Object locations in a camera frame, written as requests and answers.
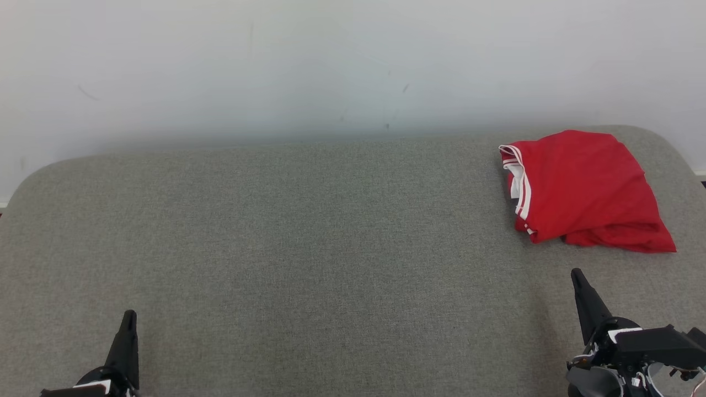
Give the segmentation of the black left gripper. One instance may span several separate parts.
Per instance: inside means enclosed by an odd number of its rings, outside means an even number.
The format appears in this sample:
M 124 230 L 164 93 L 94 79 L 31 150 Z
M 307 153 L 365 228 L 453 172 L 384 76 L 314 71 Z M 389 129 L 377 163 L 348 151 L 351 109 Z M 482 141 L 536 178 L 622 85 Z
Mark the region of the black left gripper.
M 40 396 L 139 396 L 138 316 L 126 310 L 104 366 L 83 376 L 73 387 L 43 389 Z

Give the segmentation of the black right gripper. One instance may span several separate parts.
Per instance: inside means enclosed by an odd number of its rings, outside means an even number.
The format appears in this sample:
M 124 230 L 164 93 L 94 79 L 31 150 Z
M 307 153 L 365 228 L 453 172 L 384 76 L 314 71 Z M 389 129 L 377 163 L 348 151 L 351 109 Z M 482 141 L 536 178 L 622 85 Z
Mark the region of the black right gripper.
M 636 322 L 613 317 L 581 269 L 571 270 L 580 329 L 593 366 L 639 370 L 661 363 L 680 370 L 704 367 L 704 333 L 681 332 L 668 325 L 643 329 Z

